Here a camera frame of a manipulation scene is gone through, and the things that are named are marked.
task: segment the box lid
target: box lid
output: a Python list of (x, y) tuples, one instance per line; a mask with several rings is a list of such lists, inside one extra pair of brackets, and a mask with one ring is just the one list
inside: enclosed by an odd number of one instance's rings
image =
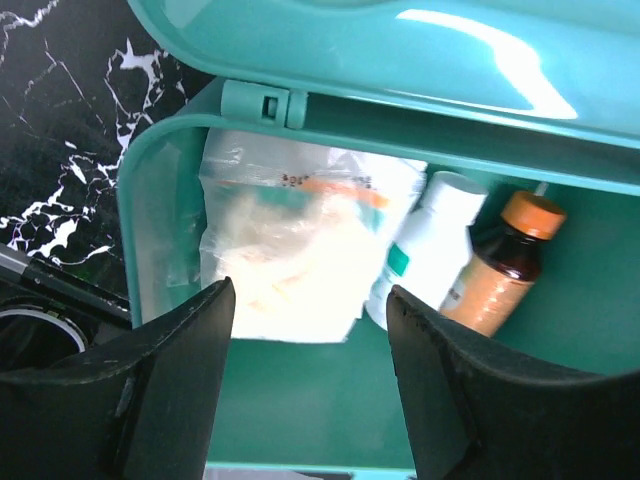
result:
[(129, 0), (203, 72), (640, 147), (634, 0)]

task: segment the orange label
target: orange label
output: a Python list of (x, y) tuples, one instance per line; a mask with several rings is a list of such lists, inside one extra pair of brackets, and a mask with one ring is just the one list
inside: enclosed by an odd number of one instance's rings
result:
[(494, 270), (474, 255), (449, 290), (440, 313), (490, 337), (531, 285)]
[[(378, 210), (384, 210), (389, 207), (390, 200), (388, 197), (381, 195), (375, 190), (367, 186), (361, 186), (357, 183), (337, 183), (316, 178), (308, 175), (294, 177), (284, 175), (289, 183), (283, 186), (295, 187), (310, 193), (335, 193), (344, 195), (354, 200), (360, 201)], [(220, 180), (220, 185), (238, 185), (240, 182), (231, 180)]]

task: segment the ziplock bag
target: ziplock bag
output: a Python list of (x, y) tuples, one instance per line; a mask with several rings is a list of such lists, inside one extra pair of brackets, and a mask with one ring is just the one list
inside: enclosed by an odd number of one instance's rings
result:
[(234, 338), (346, 339), (424, 185), (416, 160), (211, 129), (202, 287), (229, 276)]

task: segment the white pill bottle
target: white pill bottle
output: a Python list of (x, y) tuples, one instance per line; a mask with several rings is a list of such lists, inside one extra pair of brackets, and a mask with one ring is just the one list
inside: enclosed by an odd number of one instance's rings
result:
[(421, 207), (408, 215), (396, 236), (365, 309), (387, 329), (387, 296), (400, 285), (438, 310), (460, 270), (471, 260), (472, 225), (487, 189), (452, 172), (438, 172), (427, 185)]

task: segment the amber glass bottle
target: amber glass bottle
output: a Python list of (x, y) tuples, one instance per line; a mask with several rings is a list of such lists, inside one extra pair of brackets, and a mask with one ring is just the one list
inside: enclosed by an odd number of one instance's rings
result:
[(550, 200), (516, 192), (502, 211), (498, 234), (476, 247), (440, 312), (491, 336), (542, 272), (540, 246), (566, 218)]

